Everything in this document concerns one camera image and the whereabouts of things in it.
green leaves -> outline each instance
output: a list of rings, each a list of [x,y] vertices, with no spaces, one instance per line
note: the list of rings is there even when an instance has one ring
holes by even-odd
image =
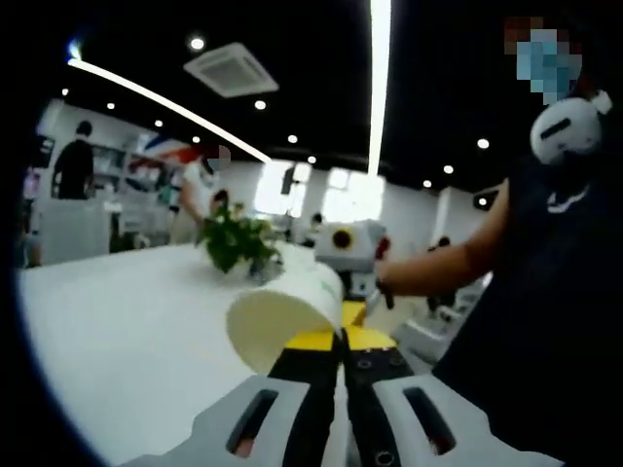
[[[270,230],[271,225],[266,221],[233,219],[226,207],[220,207],[203,223],[198,244],[205,242],[214,266],[225,273],[238,261],[251,261],[261,267],[273,256],[281,256],[276,248],[264,242]]]

air conditioning vent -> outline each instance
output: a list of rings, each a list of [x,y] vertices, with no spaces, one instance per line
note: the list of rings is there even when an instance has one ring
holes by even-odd
[[[279,89],[268,71],[240,43],[201,54],[186,63],[184,69],[222,97]]]

white headphones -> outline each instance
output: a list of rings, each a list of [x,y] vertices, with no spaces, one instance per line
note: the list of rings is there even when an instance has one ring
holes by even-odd
[[[532,125],[530,143],[534,155],[545,164],[559,165],[566,154],[594,153],[603,139],[600,115],[611,108],[612,101],[602,90],[590,101],[571,97],[550,105]]]

window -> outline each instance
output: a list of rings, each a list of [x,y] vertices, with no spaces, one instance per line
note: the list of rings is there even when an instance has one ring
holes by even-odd
[[[383,209],[384,191],[382,177],[334,168],[329,172],[322,216],[328,222],[378,220]]]
[[[255,210],[262,214],[283,215],[288,210],[292,217],[301,217],[307,183],[312,167],[308,163],[297,163],[294,167],[294,181],[289,195],[281,194],[285,171],[294,165],[289,161],[271,161],[262,167],[262,175],[255,192]]]

white paper cup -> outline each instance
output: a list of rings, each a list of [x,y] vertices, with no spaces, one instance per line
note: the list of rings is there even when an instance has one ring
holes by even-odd
[[[253,371],[267,374],[296,335],[342,327],[340,276],[320,263],[285,271],[242,293],[227,314],[234,349]]]

